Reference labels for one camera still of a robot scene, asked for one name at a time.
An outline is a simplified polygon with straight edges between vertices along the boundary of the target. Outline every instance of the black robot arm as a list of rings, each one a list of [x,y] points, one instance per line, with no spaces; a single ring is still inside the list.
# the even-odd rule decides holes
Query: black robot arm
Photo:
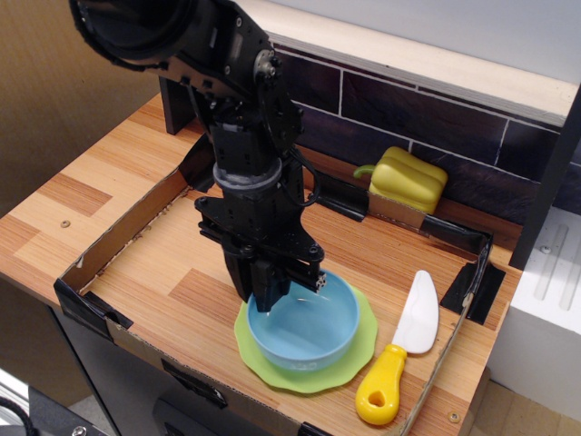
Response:
[[[187,86],[216,157],[223,198],[203,197],[201,232],[222,245],[244,301],[267,312],[291,281],[324,284],[321,247],[300,217],[300,110],[268,36],[227,0],[71,0],[77,28],[112,63]]]

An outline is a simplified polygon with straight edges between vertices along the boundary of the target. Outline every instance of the blue bowl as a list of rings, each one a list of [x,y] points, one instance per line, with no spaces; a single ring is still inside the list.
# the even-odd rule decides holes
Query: blue bowl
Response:
[[[270,312],[258,312],[251,295],[247,320],[270,362],[292,371],[316,371],[349,349],[359,326],[359,302],[343,279],[327,272],[319,293],[293,282]]]

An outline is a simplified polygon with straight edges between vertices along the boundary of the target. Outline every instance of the yellow bell pepper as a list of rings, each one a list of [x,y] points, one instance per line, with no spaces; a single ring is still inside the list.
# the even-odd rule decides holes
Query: yellow bell pepper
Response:
[[[363,165],[353,176],[371,174],[369,191],[425,213],[434,213],[448,174],[399,147],[389,148],[377,165]]]

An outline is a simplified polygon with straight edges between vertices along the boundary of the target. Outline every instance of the wire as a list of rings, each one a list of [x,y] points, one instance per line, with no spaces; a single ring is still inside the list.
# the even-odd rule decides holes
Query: wire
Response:
[[[30,420],[26,412],[22,407],[16,404],[12,400],[8,400],[5,397],[0,397],[0,407],[4,407],[9,411],[13,411],[15,415],[20,418],[22,424],[25,425],[26,436],[36,436],[36,430],[34,429],[33,422]]]
[[[317,200],[319,200],[319,196],[320,196],[320,178],[319,178],[319,173],[317,173],[317,170],[315,169],[314,166],[312,166],[312,163],[309,162],[309,160],[300,152],[300,150],[298,148],[292,147],[289,150],[289,154],[295,160],[297,160],[302,166],[304,166],[307,169],[307,171],[309,171],[309,173],[312,174],[312,177],[313,177],[313,188],[312,188],[312,194],[310,195],[309,200],[307,200],[304,203],[298,202],[297,199],[294,198],[289,193],[286,184],[283,184],[282,183],[282,187],[284,188],[283,189],[284,190],[284,193],[297,206],[299,206],[299,207],[309,207],[312,204],[315,204],[317,202]]]

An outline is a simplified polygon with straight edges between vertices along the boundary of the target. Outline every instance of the lime green plate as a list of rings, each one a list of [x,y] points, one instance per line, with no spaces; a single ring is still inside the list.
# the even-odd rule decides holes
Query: lime green plate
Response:
[[[246,320],[247,304],[245,302],[242,303],[234,324],[234,332],[242,360],[264,382],[274,388],[300,393],[314,393],[349,382],[373,357],[378,333],[378,321],[367,298],[357,288],[353,287],[353,291],[359,300],[359,328],[355,332],[353,342],[345,355],[331,366],[314,372],[296,372],[284,370],[271,363],[261,353],[252,337]]]

